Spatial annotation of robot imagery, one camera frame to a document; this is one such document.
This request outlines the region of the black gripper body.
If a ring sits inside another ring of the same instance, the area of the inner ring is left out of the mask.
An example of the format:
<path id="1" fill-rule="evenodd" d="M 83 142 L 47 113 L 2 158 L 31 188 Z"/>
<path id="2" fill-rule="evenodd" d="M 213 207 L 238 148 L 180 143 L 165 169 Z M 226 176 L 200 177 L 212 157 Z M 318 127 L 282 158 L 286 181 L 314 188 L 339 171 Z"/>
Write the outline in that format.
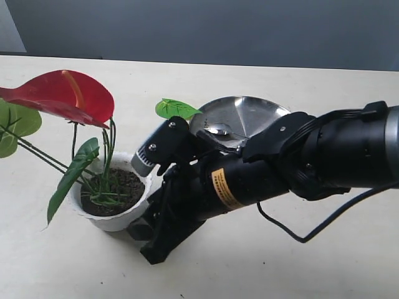
<path id="1" fill-rule="evenodd" d="M 264 160 L 245 163 L 236 154 L 217 154 L 192 165 L 190 176 L 177 165 L 168 170 L 151 202 L 162 203 L 165 219 L 202 221 L 289 192 L 289 185 Z"/>

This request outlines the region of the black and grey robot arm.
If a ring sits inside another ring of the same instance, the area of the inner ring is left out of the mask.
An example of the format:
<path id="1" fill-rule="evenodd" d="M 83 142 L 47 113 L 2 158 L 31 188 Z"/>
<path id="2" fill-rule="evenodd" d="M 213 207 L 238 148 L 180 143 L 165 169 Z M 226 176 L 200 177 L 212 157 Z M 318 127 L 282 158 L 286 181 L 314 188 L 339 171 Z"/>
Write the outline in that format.
<path id="1" fill-rule="evenodd" d="M 318 201 L 363 189 L 306 236 L 292 235 L 304 244 L 352 206 L 398 187 L 398 107 L 379 101 L 318 117 L 289 113 L 235 148 L 172 116 L 132 159 L 139 174 L 145 163 L 159 165 L 162 183 L 127 232 L 150 264 L 210 218 L 288 192 Z"/>

